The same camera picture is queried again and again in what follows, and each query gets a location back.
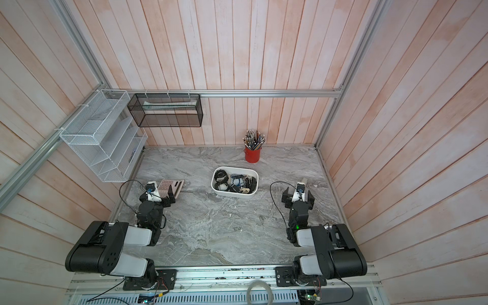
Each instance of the white plastic bin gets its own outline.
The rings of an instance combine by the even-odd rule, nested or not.
[[[254,190],[254,192],[252,192],[251,194],[241,194],[241,193],[234,193],[234,192],[226,192],[226,191],[219,191],[219,190],[216,190],[214,188],[214,185],[215,185],[215,173],[218,171],[218,170],[221,170],[223,169],[227,174],[237,174],[237,175],[249,175],[249,176],[252,176],[254,178],[256,178],[256,189]],[[222,196],[228,196],[228,197],[236,197],[236,198],[242,198],[242,199],[251,199],[254,197],[254,195],[256,194],[256,192],[258,191],[258,186],[259,186],[259,175],[258,173],[255,171],[255,170],[252,170],[252,169],[248,169],[248,168],[239,168],[239,167],[229,167],[229,166],[221,166],[221,167],[218,167],[213,175],[212,175],[212,180],[210,182],[210,187],[213,189],[213,191],[215,192],[215,194],[217,195],[222,195]]]

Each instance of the metal rail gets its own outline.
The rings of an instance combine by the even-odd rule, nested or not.
[[[318,149],[318,148],[316,148],[316,152],[317,152],[317,157],[319,158],[319,163],[322,167],[322,172],[324,173],[324,176],[327,179],[327,182],[329,183],[332,195],[334,196],[334,203],[336,205],[337,211],[339,212],[339,218],[341,219],[341,221],[344,224],[346,224],[347,228],[349,229],[349,231],[354,236],[353,230],[351,230],[351,227],[349,226],[349,222],[347,221],[346,214],[344,213],[344,208],[342,207],[341,199],[337,195],[337,190],[334,186],[334,181],[332,181],[332,178],[330,177],[330,174],[329,174],[329,170],[327,169],[327,166],[325,165],[325,161],[323,159],[322,153],[320,152],[320,149]]]
[[[201,98],[337,98],[341,89],[284,89],[284,90],[130,90],[134,93],[199,94]]]
[[[269,284],[272,290],[280,289],[276,285],[276,273],[274,268],[280,266],[291,266],[290,264],[263,264],[263,265],[228,265],[228,266],[180,266],[180,267],[157,267],[161,269],[176,269],[176,281],[173,292],[196,292],[196,291],[246,291],[249,284],[260,280]],[[376,268],[367,264],[367,274],[347,278],[352,287],[381,287],[380,278]],[[71,280],[66,294],[99,294],[110,287],[113,287],[123,277],[96,273],[76,273]],[[346,284],[337,280],[327,280],[328,285],[322,289],[347,287]],[[313,286],[302,286],[300,289],[313,289]],[[118,293],[147,292],[144,290],[123,291],[115,289]]]
[[[97,77],[99,83],[104,84],[106,88],[111,89],[107,77],[103,73],[102,68],[100,68],[100,65],[95,59],[95,56],[93,55],[90,47],[88,46],[88,43],[83,38],[83,35],[81,34],[78,25],[75,22],[75,18],[69,11],[66,2],[64,0],[49,0],[49,2],[51,3],[52,7],[58,14],[64,26],[66,27],[66,30],[70,34],[71,38],[78,46],[81,54],[83,55],[83,57],[85,57],[86,62],[90,66],[91,70],[93,71],[93,74],[95,74],[95,76]]]
[[[101,89],[103,85],[99,85],[96,90]],[[86,98],[91,99],[97,92],[93,91]],[[62,143],[60,134],[75,118],[83,107],[77,107],[73,112],[63,121],[63,123],[46,138],[46,140],[21,164],[17,169],[5,180],[6,182],[0,187],[0,212],[12,201],[12,199],[20,192],[24,185],[31,179],[37,170],[44,164],[44,162],[58,149]]]

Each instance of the black mesh basket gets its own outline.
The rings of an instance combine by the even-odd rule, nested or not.
[[[139,127],[201,127],[198,94],[136,93],[128,106]]]

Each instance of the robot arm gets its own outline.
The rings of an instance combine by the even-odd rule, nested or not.
[[[136,215],[137,226],[152,231],[149,246],[154,246],[161,235],[161,229],[166,226],[166,216],[163,214],[163,210],[165,207],[170,207],[176,200],[171,186],[168,189],[168,196],[163,198],[159,195],[155,181],[148,182],[145,189],[146,192],[139,197],[141,204]]]
[[[315,198],[310,191],[308,191],[307,200],[305,200],[305,183],[306,180],[297,182],[297,187],[292,195],[288,194],[289,187],[287,187],[281,197],[281,202],[290,209],[288,228],[286,229],[287,238],[295,246],[298,246],[296,232],[299,229],[308,228],[308,210],[313,209],[315,203]]]
[[[345,224],[299,230],[297,240],[300,246],[315,247],[316,254],[299,257],[299,273],[303,275],[318,274],[332,279],[367,272],[366,260]]]
[[[124,290],[152,289],[162,277],[172,289],[175,270],[165,270],[160,274],[153,260],[122,253],[124,245],[146,246],[151,239],[149,229],[130,226],[129,223],[94,221],[71,249],[64,265],[72,272],[125,276]]]

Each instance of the white cable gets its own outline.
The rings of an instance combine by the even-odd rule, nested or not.
[[[249,285],[249,287],[247,288],[247,292],[245,294],[247,305],[252,305],[252,303],[251,303],[251,290],[252,290],[252,288],[254,288],[256,286],[261,286],[264,289],[266,289],[266,292],[268,293],[268,304],[267,305],[273,304],[273,291],[271,291],[271,287],[268,284],[266,284],[265,282],[257,280],[257,281],[252,282]]]

